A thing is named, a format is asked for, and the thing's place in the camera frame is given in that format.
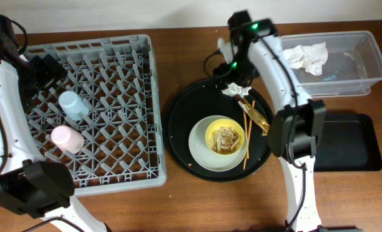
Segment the light blue plastic cup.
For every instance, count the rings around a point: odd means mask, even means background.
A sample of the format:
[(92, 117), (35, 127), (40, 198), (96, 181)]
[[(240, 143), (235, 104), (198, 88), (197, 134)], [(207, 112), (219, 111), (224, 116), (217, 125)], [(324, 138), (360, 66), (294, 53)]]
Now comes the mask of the light blue plastic cup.
[(73, 121), (80, 121), (89, 114), (89, 109), (83, 103), (82, 98), (73, 91), (65, 91), (59, 96), (59, 105), (67, 117)]

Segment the gold coffee sachet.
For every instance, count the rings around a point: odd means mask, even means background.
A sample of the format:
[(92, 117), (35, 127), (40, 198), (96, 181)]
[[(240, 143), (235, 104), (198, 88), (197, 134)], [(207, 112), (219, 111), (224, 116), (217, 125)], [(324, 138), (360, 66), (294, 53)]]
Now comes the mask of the gold coffee sachet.
[(235, 95), (234, 99), (250, 119), (262, 129), (262, 136), (267, 136), (270, 125), (266, 118), (262, 116), (244, 97)]

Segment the pink plastic cup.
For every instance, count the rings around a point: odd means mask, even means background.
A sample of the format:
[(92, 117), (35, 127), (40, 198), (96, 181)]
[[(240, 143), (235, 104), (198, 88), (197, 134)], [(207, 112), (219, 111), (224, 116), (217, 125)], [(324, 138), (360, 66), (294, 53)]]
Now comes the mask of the pink plastic cup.
[(82, 150), (84, 137), (68, 126), (57, 126), (51, 134), (51, 140), (62, 151), (76, 154)]

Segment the white napkin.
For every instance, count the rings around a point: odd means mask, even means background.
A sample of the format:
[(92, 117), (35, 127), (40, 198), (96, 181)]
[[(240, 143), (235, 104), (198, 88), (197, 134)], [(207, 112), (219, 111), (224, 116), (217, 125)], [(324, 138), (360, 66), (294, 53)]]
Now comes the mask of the white napkin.
[(242, 87), (237, 85), (236, 83), (232, 82), (230, 84), (227, 84), (227, 87), (224, 90), (221, 90), (222, 94), (227, 95), (229, 97), (234, 97), (236, 95), (239, 95), (241, 97), (249, 95), (249, 91), (252, 89), (251, 86), (248, 87)]
[(297, 45), (283, 51), (285, 59), (292, 69), (304, 69), (315, 76), (323, 74), (323, 65), (328, 60), (326, 42), (311, 46)]

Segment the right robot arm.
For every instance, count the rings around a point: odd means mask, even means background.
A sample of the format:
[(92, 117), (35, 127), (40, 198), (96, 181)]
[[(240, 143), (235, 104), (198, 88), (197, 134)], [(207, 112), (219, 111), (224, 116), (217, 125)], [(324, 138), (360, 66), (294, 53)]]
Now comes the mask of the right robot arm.
[(219, 49), (225, 63), (213, 71), (220, 89), (245, 85), (256, 70), (271, 96), (275, 116), (266, 125), (268, 147), (280, 161), (288, 198), (286, 231), (322, 231), (314, 188), (314, 164), (327, 109), (302, 88), (284, 58), (282, 42), (270, 19), (251, 20), (246, 10), (228, 20), (230, 42)]

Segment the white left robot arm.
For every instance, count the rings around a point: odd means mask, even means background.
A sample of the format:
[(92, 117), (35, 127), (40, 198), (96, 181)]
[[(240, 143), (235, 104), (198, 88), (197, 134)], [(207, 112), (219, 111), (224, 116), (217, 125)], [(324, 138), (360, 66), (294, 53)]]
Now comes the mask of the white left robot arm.
[(17, 70), (0, 62), (0, 206), (52, 223), (61, 231), (108, 231), (74, 195), (69, 169), (48, 162), (26, 121)]

